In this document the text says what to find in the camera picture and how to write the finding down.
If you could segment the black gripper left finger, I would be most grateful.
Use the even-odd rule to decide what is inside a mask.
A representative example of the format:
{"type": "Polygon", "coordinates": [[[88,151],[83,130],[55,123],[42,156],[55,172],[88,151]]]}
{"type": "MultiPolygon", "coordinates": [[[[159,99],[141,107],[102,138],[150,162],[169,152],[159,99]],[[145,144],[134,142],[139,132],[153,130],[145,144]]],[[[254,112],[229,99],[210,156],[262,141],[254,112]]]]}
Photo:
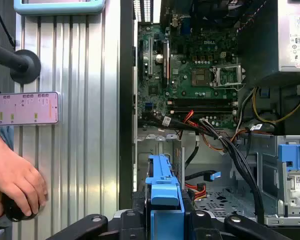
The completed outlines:
{"type": "Polygon", "coordinates": [[[132,208],[118,210],[111,220],[90,214],[58,233],[50,240],[145,240],[146,197],[142,191],[132,195],[132,208]]]}

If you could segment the person's bare hand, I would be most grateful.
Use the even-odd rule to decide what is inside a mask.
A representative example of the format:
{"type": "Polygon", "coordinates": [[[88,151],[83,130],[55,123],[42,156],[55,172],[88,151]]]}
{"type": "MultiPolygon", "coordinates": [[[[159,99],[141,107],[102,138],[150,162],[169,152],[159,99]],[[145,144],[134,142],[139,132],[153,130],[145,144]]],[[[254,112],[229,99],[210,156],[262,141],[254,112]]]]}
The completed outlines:
{"type": "Polygon", "coordinates": [[[39,171],[11,150],[0,136],[0,216],[4,213],[2,194],[30,216],[46,205],[48,189],[39,171]]]}

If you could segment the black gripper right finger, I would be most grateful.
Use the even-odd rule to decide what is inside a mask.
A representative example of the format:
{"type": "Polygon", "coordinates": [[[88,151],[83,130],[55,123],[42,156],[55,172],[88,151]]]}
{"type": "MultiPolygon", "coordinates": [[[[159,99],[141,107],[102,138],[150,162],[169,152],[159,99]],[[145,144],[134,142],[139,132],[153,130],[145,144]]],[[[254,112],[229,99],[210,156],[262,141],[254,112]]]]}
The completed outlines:
{"type": "Polygon", "coordinates": [[[194,207],[194,193],[183,191],[185,209],[184,235],[186,240],[288,240],[275,230],[245,216],[231,214],[223,222],[210,212],[194,207]]]}

